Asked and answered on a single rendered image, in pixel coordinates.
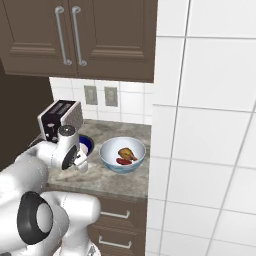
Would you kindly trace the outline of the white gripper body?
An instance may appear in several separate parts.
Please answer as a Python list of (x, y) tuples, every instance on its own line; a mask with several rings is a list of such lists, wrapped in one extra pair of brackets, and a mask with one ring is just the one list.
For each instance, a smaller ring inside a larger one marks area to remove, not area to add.
[(87, 146), (84, 144), (80, 144), (80, 150), (77, 153), (75, 166), (81, 173), (85, 173), (88, 170), (87, 153), (88, 153)]

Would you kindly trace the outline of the dark blue bowl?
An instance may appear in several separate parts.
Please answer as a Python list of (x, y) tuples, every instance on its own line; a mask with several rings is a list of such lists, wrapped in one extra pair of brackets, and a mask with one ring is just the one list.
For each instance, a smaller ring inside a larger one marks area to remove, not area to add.
[(79, 142), (80, 142), (79, 153), (81, 155), (85, 154), (86, 156), (89, 156), (94, 149), (94, 141), (86, 135), (80, 135)]

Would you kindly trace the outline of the brown chicken drumstick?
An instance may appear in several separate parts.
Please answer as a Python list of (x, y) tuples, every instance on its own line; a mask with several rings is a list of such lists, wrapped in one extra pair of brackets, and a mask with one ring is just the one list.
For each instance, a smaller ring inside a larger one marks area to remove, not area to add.
[(137, 158), (134, 156), (133, 152), (129, 148), (122, 148), (118, 151), (118, 154), (126, 160), (137, 161)]

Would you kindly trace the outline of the light blue bowl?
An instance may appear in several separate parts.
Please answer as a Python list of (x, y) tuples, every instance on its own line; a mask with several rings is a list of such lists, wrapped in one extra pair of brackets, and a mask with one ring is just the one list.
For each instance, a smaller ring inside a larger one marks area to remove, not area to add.
[[(122, 148), (129, 148), (137, 161), (132, 161), (130, 165), (120, 165), (116, 162), (116, 158), (122, 158), (118, 151)], [(100, 150), (99, 156), (104, 165), (120, 174), (130, 173), (137, 169), (143, 162), (146, 155), (146, 148), (142, 142), (132, 137), (114, 137), (105, 141)]]

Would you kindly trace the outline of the black and silver toaster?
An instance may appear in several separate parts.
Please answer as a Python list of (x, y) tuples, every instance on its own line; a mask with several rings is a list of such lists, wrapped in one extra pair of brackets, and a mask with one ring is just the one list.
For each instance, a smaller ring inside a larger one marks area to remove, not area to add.
[(56, 100), (37, 117), (41, 136), (44, 140), (57, 142), (58, 129), (63, 125), (71, 125), (79, 130), (83, 124), (80, 101)]

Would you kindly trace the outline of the dark brown drawer front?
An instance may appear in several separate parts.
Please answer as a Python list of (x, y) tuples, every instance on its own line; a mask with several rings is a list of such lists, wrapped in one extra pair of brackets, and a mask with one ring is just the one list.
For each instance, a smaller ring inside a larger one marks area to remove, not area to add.
[[(100, 225), (91, 225), (88, 232), (93, 243), (99, 248), (102, 256), (145, 256), (145, 232), (122, 230)], [(99, 236), (104, 241), (127, 245), (132, 241), (131, 249), (116, 248), (99, 244)]]
[(144, 230), (146, 228), (146, 215), (147, 215), (147, 203), (144, 201), (127, 201), (110, 198), (100, 198), (101, 212), (112, 212), (118, 214), (125, 214), (127, 210), (130, 211), (130, 217), (128, 219), (120, 219), (114, 217), (103, 216), (97, 221), (97, 224), (101, 224), (108, 227), (128, 230)]

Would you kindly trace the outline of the dark brown tall side panel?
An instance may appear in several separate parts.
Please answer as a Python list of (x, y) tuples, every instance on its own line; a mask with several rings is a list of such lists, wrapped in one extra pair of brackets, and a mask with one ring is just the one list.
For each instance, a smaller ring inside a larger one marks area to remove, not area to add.
[(40, 134), (37, 116), (52, 102), (47, 77), (6, 75), (0, 60), (0, 171)]

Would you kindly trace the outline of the dark brown cupboard door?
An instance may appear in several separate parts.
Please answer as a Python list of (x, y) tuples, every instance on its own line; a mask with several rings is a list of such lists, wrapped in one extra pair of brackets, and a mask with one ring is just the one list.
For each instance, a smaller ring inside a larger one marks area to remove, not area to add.
[[(60, 21), (70, 66), (63, 64), (57, 6), (64, 8)], [(6, 74), (77, 77), (68, 0), (0, 0), (0, 59)]]
[(154, 81), (158, 0), (69, 0), (77, 14), (82, 59), (78, 76), (86, 79)]

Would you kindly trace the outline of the grey wall outlet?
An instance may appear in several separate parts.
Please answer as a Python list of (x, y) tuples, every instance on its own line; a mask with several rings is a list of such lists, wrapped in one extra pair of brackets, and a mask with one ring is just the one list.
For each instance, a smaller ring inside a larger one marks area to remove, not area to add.
[(118, 106), (118, 95), (115, 87), (105, 87), (105, 104), (107, 106)]
[(85, 86), (84, 92), (85, 92), (86, 103), (88, 105), (97, 105), (98, 104), (97, 89), (95, 86)]

